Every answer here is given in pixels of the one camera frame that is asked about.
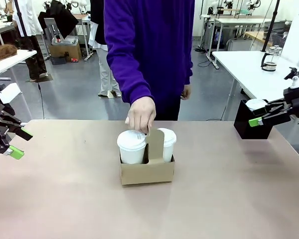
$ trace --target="lime green tape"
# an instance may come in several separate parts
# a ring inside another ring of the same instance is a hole
[[[32,134],[32,133],[30,133],[29,131],[25,130],[24,128],[21,128],[21,130],[23,130],[24,132],[26,132],[26,133],[30,134],[30,135],[33,137],[33,134]]]
[[[251,120],[249,120],[249,125],[251,127],[259,126],[259,120],[261,120],[261,119],[262,119],[261,117],[256,118],[256,119],[251,119]]]
[[[24,156],[24,152],[21,151],[20,149],[10,145],[9,149],[12,150],[12,153],[10,154],[10,156],[12,158],[15,158],[15,159],[21,159],[23,156]]]

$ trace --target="white cup lid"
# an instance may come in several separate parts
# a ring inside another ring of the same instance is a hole
[[[265,107],[267,102],[259,99],[251,99],[246,102],[246,105],[251,111],[255,111]]]
[[[119,135],[117,143],[125,151],[137,151],[146,146],[145,134],[135,130],[127,130]]]
[[[159,128],[158,130],[164,133],[164,147],[170,147],[176,143],[177,138],[173,130],[168,128]]]

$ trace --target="hand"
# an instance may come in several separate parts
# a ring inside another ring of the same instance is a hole
[[[128,124],[130,129],[148,133],[155,117],[154,101],[151,97],[142,97],[131,105],[125,124]]]
[[[186,100],[189,99],[190,94],[191,94],[191,87],[190,87],[190,85],[185,85],[185,86],[184,86],[184,91],[183,91],[183,93],[181,94],[181,97],[180,97],[180,98],[181,98],[182,100],[186,101]]]
[[[17,28],[17,27],[18,27],[18,24],[16,23],[16,21],[13,20],[12,22],[13,22],[14,27]]]

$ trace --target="brown furry object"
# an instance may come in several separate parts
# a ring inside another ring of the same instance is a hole
[[[16,55],[17,48],[12,45],[0,46],[0,60]]]

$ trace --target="cardboard box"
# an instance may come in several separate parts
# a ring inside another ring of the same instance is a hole
[[[175,159],[170,163],[163,160],[164,133],[151,129],[146,137],[143,164],[125,164],[121,161],[122,185],[171,182],[174,176]]]
[[[66,54],[67,62],[71,62],[71,58],[76,58],[78,60],[82,59],[79,43],[77,43],[76,46],[50,45],[49,50],[52,57],[60,57]]]

